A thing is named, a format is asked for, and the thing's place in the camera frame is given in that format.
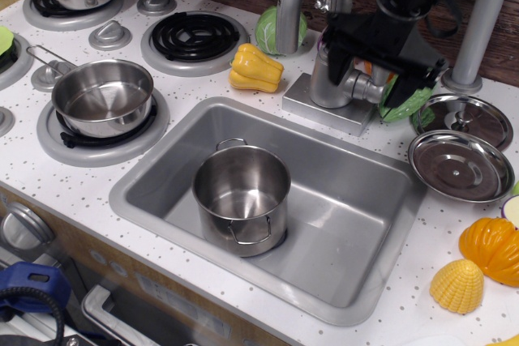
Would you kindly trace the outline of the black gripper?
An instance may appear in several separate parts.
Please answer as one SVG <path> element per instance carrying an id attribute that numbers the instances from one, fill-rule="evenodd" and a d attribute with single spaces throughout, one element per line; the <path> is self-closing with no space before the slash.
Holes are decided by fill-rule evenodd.
<path id="1" fill-rule="evenodd" d="M 404 21 L 383 11 L 370 14 L 332 13 L 324 34 L 328 78 L 338 86 L 354 58 L 391 71 L 386 107 L 399 107 L 414 92 L 434 85 L 448 61 L 422 37 L 414 20 Z"/>

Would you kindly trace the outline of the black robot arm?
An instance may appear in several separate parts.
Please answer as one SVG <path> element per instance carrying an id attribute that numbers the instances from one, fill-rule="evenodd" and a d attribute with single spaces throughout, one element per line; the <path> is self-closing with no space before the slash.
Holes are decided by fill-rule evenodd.
<path id="1" fill-rule="evenodd" d="M 389 108 L 398 107 L 418 89 L 433 88 L 448 61 L 422 38 L 417 23 L 440 2 L 460 23 L 454 0 L 376 0 L 371 14 L 330 15 L 324 34 L 329 81 L 339 85 L 347 65 L 361 58 L 396 75 L 386 101 Z"/>

